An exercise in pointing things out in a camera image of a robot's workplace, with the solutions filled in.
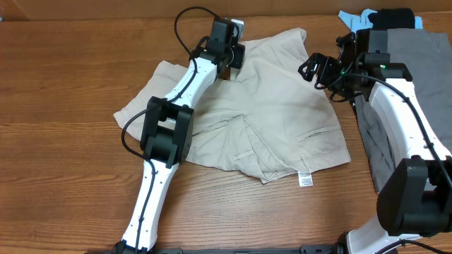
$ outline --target dark gray cloth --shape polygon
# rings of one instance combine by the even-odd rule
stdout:
[[[391,63],[408,67],[422,111],[436,136],[451,151],[452,50],[448,35],[420,29],[388,30],[388,52]],[[356,97],[355,104],[375,191],[379,193],[394,171],[391,147],[370,104],[362,96]]]

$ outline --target clothing label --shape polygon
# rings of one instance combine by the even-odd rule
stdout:
[[[311,173],[298,172],[298,181],[300,187],[313,186]]]

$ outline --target table surface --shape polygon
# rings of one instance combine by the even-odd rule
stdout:
[[[452,13],[420,15],[426,29],[452,35]],[[349,32],[336,16],[244,20],[245,40],[304,28],[309,54],[337,56],[335,36]],[[121,239],[143,164],[122,147],[113,113],[162,60],[188,64],[173,22],[0,23],[0,253],[83,253]],[[182,19],[180,35],[194,47],[211,22]],[[294,248],[333,243],[363,225],[377,196],[351,107],[333,107],[352,162],[316,172],[308,188],[295,175],[263,185],[240,172],[185,163],[169,187],[157,246]],[[422,242],[452,251],[452,234]]]

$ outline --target fabric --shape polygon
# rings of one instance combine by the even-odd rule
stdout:
[[[187,160],[258,177],[266,183],[289,174],[314,172],[350,161],[338,119],[325,93],[298,74],[308,59],[306,32],[292,29],[244,42],[246,54],[230,80],[217,80],[195,107]],[[119,126],[164,97],[185,68],[162,62],[146,87],[114,114]],[[128,132],[139,139],[143,119]]]
[[[344,22],[350,31],[356,33],[358,30],[373,28],[374,24],[369,20],[369,15],[372,13],[377,13],[377,11],[365,9],[361,13],[361,16],[339,11],[338,17]],[[415,28],[423,29],[421,17],[415,17]]]
[[[388,30],[391,63],[404,63],[415,84],[417,100],[442,144],[452,150],[452,50],[447,34],[425,30]],[[379,192],[394,171],[383,125],[362,96],[355,99],[357,120],[369,158],[374,187]]]
[[[410,8],[382,9],[368,19],[374,29],[415,28],[415,14]]]

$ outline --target blue fabric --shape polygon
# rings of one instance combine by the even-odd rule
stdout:
[[[352,31],[356,32],[358,30],[372,28],[374,24],[369,21],[367,17],[370,13],[376,13],[376,11],[371,9],[365,9],[361,16],[346,13],[344,11],[339,11],[338,17],[344,22],[344,24]],[[422,18],[415,17],[415,28],[424,29],[422,27]]]

